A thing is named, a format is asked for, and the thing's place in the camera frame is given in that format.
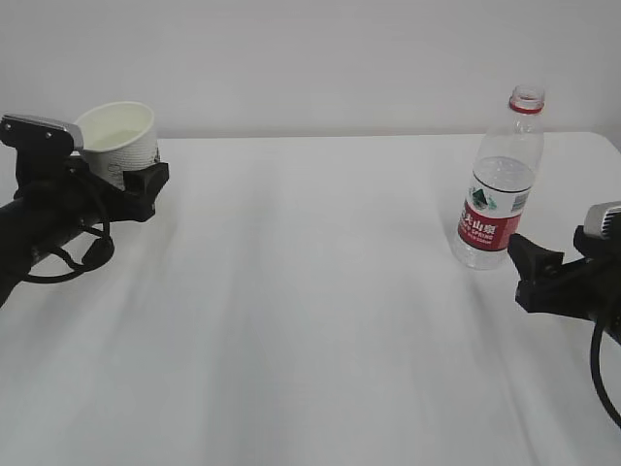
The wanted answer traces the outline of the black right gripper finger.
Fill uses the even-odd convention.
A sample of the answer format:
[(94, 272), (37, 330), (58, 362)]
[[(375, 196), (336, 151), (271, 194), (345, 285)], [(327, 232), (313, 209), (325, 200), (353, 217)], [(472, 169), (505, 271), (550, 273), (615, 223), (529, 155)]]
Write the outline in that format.
[(512, 234), (508, 255), (519, 275), (518, 290), (548, 290), (556, 286), (565, 254), (545, 249), (521, 234)]

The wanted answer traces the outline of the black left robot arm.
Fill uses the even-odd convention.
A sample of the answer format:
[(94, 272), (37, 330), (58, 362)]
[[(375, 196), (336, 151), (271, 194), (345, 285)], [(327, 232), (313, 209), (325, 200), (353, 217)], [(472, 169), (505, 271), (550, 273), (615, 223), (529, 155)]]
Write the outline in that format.
[(99, 269), (114, 255), (114, 222), (154, 216), (169, 165), (121, 176), (123, 190), (70, 150), (17, 152), (17, 191), (1, 208), (2, 302), (20, 283), (64, 283)]

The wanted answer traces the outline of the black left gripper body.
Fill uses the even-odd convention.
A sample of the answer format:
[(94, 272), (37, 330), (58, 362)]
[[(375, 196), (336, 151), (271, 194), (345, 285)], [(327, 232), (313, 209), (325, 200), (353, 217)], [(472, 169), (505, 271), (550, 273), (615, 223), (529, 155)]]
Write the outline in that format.
[(86, 226), (126, 220), (123, 191), (94, 175), (76, 156), (16, 152), (12, 201), (14, 243), (61, 243)]

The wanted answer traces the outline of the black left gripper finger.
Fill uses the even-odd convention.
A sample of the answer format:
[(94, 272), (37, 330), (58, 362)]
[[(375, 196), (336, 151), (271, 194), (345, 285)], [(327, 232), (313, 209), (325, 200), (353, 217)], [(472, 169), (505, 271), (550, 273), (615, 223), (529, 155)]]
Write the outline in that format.
[(147, 221), (155, 215), (155, 201), (169, 180), (169, 165), (158, 162), (123, 173), (123, 211), (126, 220)]

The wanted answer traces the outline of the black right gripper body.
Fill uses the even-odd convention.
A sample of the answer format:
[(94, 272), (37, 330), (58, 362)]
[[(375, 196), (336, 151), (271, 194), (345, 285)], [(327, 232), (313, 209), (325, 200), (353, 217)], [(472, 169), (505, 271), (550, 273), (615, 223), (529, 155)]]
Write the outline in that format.
[(548, 290), (515, 291), (515, 301), (531, 314), (550, 314), (596, 321), (608, 314), (605, 331), (620, 333), (620, 230), (608, 240), (590, 238), (578, 226), (573, 245), (582, 257), (565, 262), (557, 285)]

